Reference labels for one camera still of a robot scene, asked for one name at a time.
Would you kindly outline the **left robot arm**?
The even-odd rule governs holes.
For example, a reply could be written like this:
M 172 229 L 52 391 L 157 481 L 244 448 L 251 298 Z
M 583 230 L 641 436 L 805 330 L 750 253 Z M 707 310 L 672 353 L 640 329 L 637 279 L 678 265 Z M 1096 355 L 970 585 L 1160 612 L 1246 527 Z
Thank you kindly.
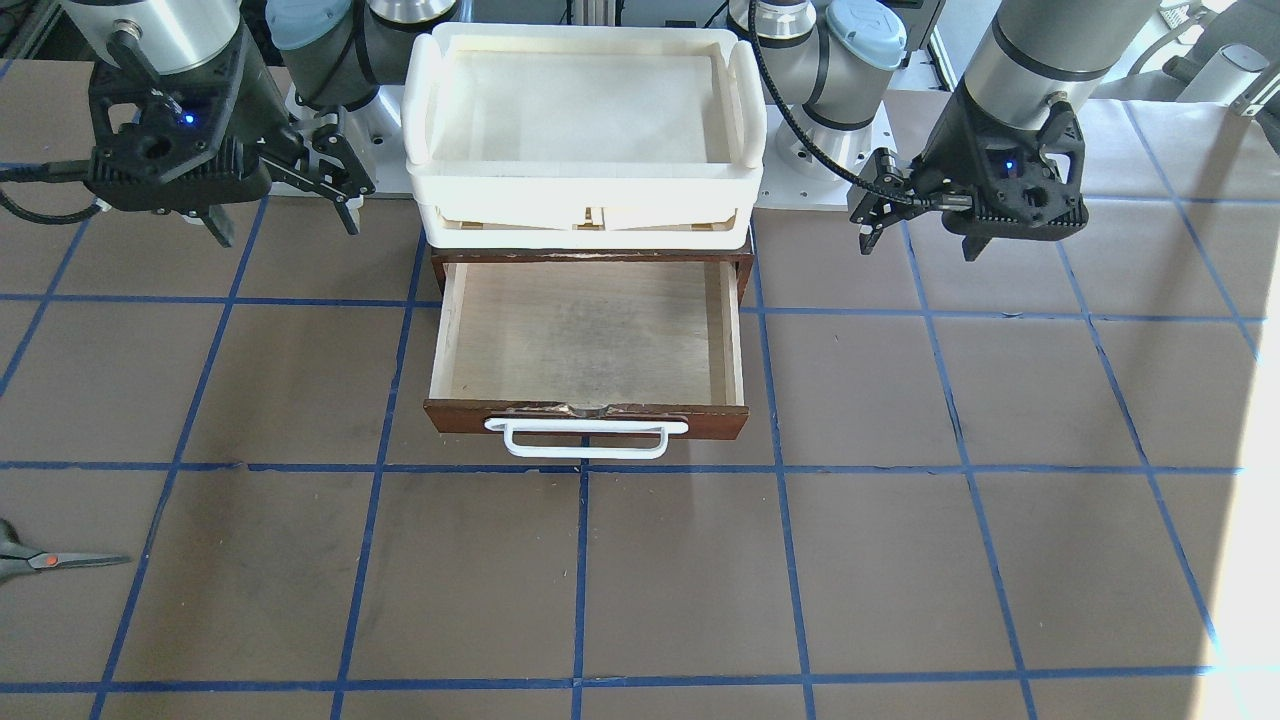
M 882 1 L 728 1 L 780 113 L 776 156 L 847 188 L 861 254 L 937 211 L 977 260 L 997 238 L 1059 242 L 1085 228 L 1084 102 L 1155 12 L 1152 1 L 1004 1 L 923 150 L 877 146 L 876 114 L 909 54 Z

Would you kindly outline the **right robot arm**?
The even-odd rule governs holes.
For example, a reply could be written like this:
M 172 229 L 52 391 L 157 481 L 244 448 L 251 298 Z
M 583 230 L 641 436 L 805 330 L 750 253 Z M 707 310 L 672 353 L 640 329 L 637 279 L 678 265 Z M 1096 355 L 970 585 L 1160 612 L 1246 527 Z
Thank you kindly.
M 413 41 L 463 15 L 461 1 L 269 1 L 265 24 L 291 74 L 275 83 L 238 1 L 65 1 L 99 55 L 93 151 L 101 204 L 178 214 L 229 246 L 227 205 L 287 184 L 358 210 L 402 147 L 394 87 Z

